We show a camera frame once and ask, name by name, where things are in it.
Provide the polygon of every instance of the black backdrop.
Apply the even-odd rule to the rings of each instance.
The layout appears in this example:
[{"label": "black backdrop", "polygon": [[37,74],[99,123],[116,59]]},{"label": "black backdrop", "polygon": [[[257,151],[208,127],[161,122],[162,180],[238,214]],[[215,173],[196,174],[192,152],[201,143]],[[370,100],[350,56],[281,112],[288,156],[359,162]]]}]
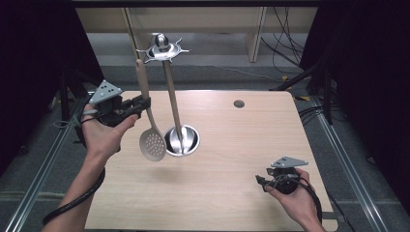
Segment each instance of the black backdrop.
[{"label": "black backdrop", "polygon": [[47,112],[62,74],[82,81],[73,71],[103,80],[75,9],[0,1],[0,175]]},{"label": "black backdrop", "polygon": [[[331,70],[344,111],[410,215],[410,14],[404,2],[359,0],[347,47]],[[346,12],[319,8],[301,67],[315,64]]]}]

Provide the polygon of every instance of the aluminum rail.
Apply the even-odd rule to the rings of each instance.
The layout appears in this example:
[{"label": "aluminum rail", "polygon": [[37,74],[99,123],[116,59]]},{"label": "aluminum rail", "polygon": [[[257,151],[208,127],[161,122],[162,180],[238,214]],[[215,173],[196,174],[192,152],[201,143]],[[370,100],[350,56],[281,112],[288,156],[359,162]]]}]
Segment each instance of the aluminum rail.
[{"label": "aluminum rail", "polygon": [[[312,96],[311,100],[314,106],[321,106],[320,101],[317,97]],[[346,150],[344,150],[344,147],[341,144],[334,127],[328,124],[323,114],[319,115],[319,121],[336,152],[338,161],[340,162],[341,167],[346,173],[347,179],[349,180],[352,189],[356,193],[356,196],[358,197],[358,200],[363,207],[363,210],[367,216],[368,221],[370,222],[371,227],[373,228],[373,231],[389,231],[385,221],[382,219],[382,215],[378,207],[374,203],[371,195],[368,193],[365,185],[362,182],[362,179],[360,178],[355,166],[353,165],[353,162],[347,155]]]},{"label": "aluminum rail", "polygon": [[[80,106],[83,105],[83,102],[84,100],[76,101],[72,108],[72,112],[78,112],[80,110]],[[68,124],[65,128],[60,129],[60,131],[58,132],[53,144],[51,145],[50,150],[48,151],[42,163],[42,166],[37,172],[30,187],[25,192],[14,214],[12,215],[6,229],[7,232],[18,232],[21,230],[25,220],[27,219],[31,209],[33,208],[34,203],[36,202],[37,196],[42,189],[52,166],[54,165],[54,162],[57,160],[61,147],[64,145],[64,142],[66,141],[66,138],[71,130],[72,125]]]}]

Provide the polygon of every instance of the gray floor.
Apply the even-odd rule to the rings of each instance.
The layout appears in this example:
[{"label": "gray floor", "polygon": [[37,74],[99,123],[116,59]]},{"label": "gray floor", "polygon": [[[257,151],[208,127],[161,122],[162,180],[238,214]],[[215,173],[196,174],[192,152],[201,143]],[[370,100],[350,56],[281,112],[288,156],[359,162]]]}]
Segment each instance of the gray floor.
[{"label": "gray floor", "polygon": [[[177,90],[268,91],[280,85],[284,76],[291,78],[295,75],[294,73],[301,71],[279,56],[275,56],[275,64],[278,67],[275,69],[273,52],[263,43],[260,46],[257,62],[250,63],[244,35],[241,34],[171,34],[168,36],[172,42],[183,37],[180,45],[183,49],[191,49],[191,53],[182,54],[174,59],[172,70]],[[134,57],[128,35],[90,34],[89,38],[98,55],[106,79],[125,90],[138,90],[134,76]],[[266,42],[275,45],[272,35],[263,35],[263,38]],[[306,35],[293,35],[293,38],[298,41],[298,44],[303,44]],[[293,54],[284,47],[279,50],[289,56]],[[152,62],[147,67],[152,90],[166,89],[160,65],[161,63]],[[288,91],[295,97],[306,96],[307,83],[308,79]],[[299,111],[312,107],[311,101],[295,101],[295,104]],[[60,118],[58,106],[57,103],[53,110],[44,116],[38,129],[31,135],[30,143],[27,144],[30,152],[27,155],[16,157],[7,172],[0,178],[0,230],[6,229],[11,215],[16,210],[24,192],[30,187],[34,175],[47,155],[53,138],[57,136],[59,129],[52,123]],[[335,117],[333,127],[387,227],[390,231],[410,231],[409,216],[403,210],[377,166],[366,160],[368,153],[350,124],[341,122],[346,120],[345,115],[339,111],[334,111],[332,114]],[[336,199],[337,204],[356,231],[372,231],[363,206],[352,189],[319,118],[312,118],[305,125],[305,131],[328,192]],[[58,154],[58,159],[53,163],[21,231],[41,230],[42,218],[55,209],[64,196],[65,190],[82,163],[85,151],[82,145],[76,143],[76,140],[76,135],[72,130]],[[340,216],[337,208],[334,207],[334,209]],[[351,230],[345,222],[341,222],[337,231]]]}]

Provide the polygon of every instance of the wooden tabletop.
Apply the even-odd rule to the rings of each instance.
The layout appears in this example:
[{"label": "wooden tabletop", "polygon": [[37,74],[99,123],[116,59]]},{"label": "wooden tabletop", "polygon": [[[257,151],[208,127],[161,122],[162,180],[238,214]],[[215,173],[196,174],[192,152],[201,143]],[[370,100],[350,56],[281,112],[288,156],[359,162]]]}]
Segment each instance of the wooden tabletop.
[{"label": "wooden tabletop", "polygon": [[[124,99],[140,95],[125,92]],[[150,92],[162,133],[174,127],[166,91]],[[87,220],[89,229],[187,231],[300,231],[277,200],[255,181],[271,180],[266,168],[288,156],[302,168],[332,212],[295,103],[287,92],[177,91],[181,124],[194,127],[198,149],[181,158],[146,160],[139,136],[151,125],[146,113],[123,138],[121,152],[106,166]],[[234,101],[245,103],[237,108]],[[324,219],[328,231],[335,219]]]}]

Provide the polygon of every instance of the human hand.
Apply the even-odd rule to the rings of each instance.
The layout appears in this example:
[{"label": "human hand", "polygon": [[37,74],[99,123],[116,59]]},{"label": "human hand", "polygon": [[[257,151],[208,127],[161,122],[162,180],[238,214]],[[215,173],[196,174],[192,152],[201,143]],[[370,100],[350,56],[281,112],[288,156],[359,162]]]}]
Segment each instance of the human hand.
[{"label": "human hand", "polygon": [[[309,180],[309,175],[306,171],[296,168],[296,171],[301,178]],[[278,200],[286,213],[298,222],[306,231],[325,231],[319,219],[317,218],[316,206],[310,194],[302,187],[298,186],[295,191],[290,194],[282,194],[277,189],[266,186],[271,195]]]},{"label": "human hand", "polygon": [[[91,104],[84,107],[84,111],[91,109],[94,109]],[[82,120],[84,122],[82,132],[87,147],[87,157],[93,156],[107,161],[118,151],[124,133],[133,127],[138,116],[131,115],[115,128],[105,126],[98,120],[91,120],[92,118],[91,115],[85,115]]]}]

